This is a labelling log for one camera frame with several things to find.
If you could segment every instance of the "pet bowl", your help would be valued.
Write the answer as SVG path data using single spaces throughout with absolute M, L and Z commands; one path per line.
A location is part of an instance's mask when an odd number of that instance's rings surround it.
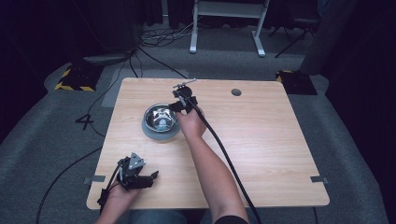
M 150 138 L 164 140 L 173 137 L 180 130 L 174 111 L 167 104 L 152 105 L 142 122 L 143 132 Z

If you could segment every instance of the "person's right hand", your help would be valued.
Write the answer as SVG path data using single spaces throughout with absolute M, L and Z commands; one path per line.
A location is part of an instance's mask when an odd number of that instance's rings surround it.
M 206 126 L 201 121 L 198 113 L 194 109 L 187 115 L 176 112 L 176 116 L 178 122 L 180 123 L 181 131 L 186 138 L 202 137 L 206 130 Z

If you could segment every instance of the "person's left hand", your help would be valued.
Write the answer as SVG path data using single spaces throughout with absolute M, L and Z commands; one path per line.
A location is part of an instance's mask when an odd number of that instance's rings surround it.
M 142 189 L 126 190 L 117 180 L 114 181 L 110 187 L 105 208 L 95 223 L 116 223 L 141 191 Z

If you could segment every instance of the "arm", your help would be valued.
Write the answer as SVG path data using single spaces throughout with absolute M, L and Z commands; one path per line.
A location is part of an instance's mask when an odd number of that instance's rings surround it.
M 245 206 L 230 170 L 202 137 L 206 126 L 197 112 L 192 110 L 188 115 L 177 113 L 177 119 L 189 144 L 212 221 L 224 216 L 238 216 L 248 222 Z
M 110 190 L 105 208 L 95 221 L 95 224 L 117 223 L 117 220 L 128 210 L 132 201 L 142 191 L 142 189 L 130 189 L 127 191 L 117 181 L 113 183 L 113 186 L 114 188 Z

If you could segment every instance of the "gray carpet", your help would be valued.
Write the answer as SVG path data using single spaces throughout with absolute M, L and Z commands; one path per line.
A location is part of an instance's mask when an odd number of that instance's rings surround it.
M 298 69 L 312 40 L 308 36 L 275 59 L 274 56 L 288 44 L 288 39 L 281 31 L 269 38 L 269 31 L 264 30 L 261 39 L 267 55 L 260 58 L 251 38 L 252 29 L 205 30 L 198 36 L 198 50 L 193 55 L 189 54 L 188 36 L 166 47 L 143 50 L 179 71 L 186 71 L 190 77 L 275 80 L 277 70 Z M 143 71 L 167 70 L 141 51 L 137 52 L 137 57 Z M 132 64 L 134 68 L 140 67 L 136 57 Z M 104 94 L 121 64 L 105 68 L 96 92 L 56 91 L 54 87 L 67 65 L 49 74 L 44 83 L 49 93 L 23 117 L 0 146 L 0 223 L 34 223 L 40 201 L 54 178 L 104 142 L 104 137 L 92 127 L 83 131 L 83 125 L 75 120 L 85 115 L 91 104 Z M 127 65 L 121 71 L 130 73 L 128 76 L 134 75 Z M 315 76 L 311 79 L 317 96 L 290 95 L 289 98 L 318 170 L 330 181 L 326 189 L 331 202 L 317 208 L 318 223 L 388 223 L 378 185 L 324 95 L 328 85 L 326 78 Z M 106 134 L 113 108 L 102 106 L 102 102 L 103 98 L 92 107 L 91 113 L 94 129 Z M 99 153 L 62 175 L 44 203 L 40 223 L 95 221 L 99 212 L 87 208 L 89 186 L 82 181 L 93 175 Z M 310 207 L 263 208 L 260 213 L 263 223 L 315 223 Z

